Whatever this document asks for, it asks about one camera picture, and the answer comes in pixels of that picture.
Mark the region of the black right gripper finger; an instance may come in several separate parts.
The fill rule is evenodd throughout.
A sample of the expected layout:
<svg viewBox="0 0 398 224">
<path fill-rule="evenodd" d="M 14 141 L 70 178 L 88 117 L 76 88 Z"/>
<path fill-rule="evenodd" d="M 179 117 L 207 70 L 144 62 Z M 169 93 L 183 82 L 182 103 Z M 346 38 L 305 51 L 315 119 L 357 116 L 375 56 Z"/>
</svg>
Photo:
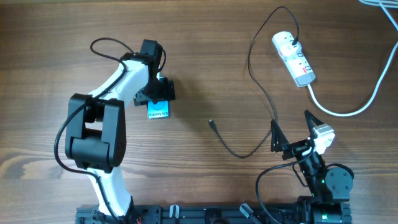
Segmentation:
<svg viewBox="0 0 398 224">
<path fill-rule="evenodd" d="M 312 132 L 315 127 L 322 125 L 323 122 L 315 117 L 309 110 L 304 111 L 305 120 L 307 122 L 308 130 Z"/>
<path fill-rule="evenodd" d="M 275 119 L 271 121 L 271 134 L 272 152 L 282 152 L 289 148 L 289 142 Z"/>
</svg>

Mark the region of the Galaxy smartphone cyan screen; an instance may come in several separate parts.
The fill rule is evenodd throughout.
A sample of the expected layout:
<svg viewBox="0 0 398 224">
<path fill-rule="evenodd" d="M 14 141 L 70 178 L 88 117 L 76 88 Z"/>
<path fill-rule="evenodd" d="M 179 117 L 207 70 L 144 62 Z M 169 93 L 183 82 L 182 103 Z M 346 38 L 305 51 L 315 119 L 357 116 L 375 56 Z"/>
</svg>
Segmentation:
<svg viewBox="0 0 398 224">
<path fill-rule="evenodd" d="M 168 118 L 170 115 L 169 102 L 158 101 L 153 103 L 151 101 L 147 104 L 147 117 L 149 119 Z"/>
</svg>

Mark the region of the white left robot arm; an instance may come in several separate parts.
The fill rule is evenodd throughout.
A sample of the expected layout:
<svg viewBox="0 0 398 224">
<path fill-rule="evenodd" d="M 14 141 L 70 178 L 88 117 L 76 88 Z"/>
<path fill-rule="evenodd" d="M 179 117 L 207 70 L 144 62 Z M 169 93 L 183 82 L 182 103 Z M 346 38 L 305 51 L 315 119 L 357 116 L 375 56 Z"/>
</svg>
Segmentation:
<svg viewBox="0 0 398 224">
<path fill-rule="evenodd" d="M 75 93 L 57 133 L 54 156 L 65 170 L 87 175 L 99 200 L 94 222 L 139 223 L 121 170 L 126 146 L 125 110 L 146 106 L 149 119 L 168 118 L 175 99 L 172 80 L 162 76 L 164 48 L 145 39 L 138 52 L 116 58 L 117 70 L 89 94 Z"/>
</svg>

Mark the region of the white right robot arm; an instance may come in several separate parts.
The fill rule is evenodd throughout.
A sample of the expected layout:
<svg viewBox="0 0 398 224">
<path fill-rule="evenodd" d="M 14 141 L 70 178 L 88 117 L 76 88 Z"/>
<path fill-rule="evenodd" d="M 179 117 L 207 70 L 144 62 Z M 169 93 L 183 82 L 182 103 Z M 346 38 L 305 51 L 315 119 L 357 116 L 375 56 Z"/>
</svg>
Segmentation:
<svg viewBox="0 0 398 224">
<path fill-rule="evenodd" d="M 304 179 L 300 183 L 310 190 L 310 196 L 299 196 L 295 203 L 268 205 L 279 223 L 352 223 L 348 204 L 353 188 L 354 172 L 338 163 L 325 164 L 322 154 L 334 138 L 334 129 L 311 112 L 304 112 L 309 137 L 289 143 L 277 121 L 271 121 L 271 151 L 281 152 L 283 160 L 295 158 Z"/>
</svg>

